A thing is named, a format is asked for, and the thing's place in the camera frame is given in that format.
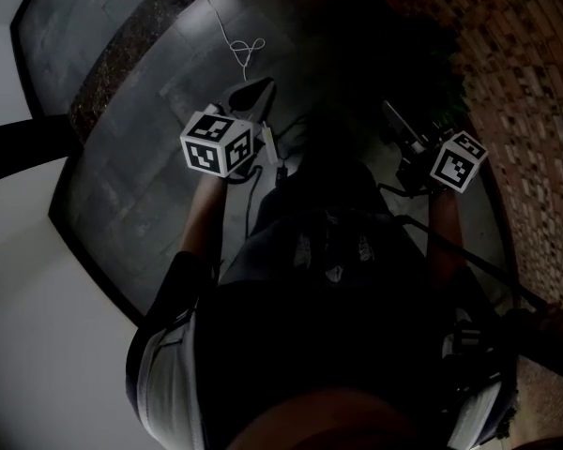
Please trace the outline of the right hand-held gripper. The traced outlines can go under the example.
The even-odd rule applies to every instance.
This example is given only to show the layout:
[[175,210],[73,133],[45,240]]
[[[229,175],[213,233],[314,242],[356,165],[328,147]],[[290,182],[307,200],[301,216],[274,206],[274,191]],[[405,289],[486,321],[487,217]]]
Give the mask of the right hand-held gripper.
[[401,160],[396,178],[401,188],[383,183],[378,188],[410,199],[447,189],[464,193],[488,157],[488,150],[465,131],[447,140],[430,140],[418,135],[387,100],[382,110],[398,137]]

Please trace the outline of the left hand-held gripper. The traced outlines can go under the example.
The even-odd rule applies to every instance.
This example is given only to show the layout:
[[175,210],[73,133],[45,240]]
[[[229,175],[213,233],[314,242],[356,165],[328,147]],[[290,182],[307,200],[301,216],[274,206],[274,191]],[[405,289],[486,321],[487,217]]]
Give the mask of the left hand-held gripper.
[[195,112],[179,136],[188,168],[232,185],[248,182],[255,174],[257,131],[276,92],[273,78],[253,79],[227,90],[227,109],[217,102]]

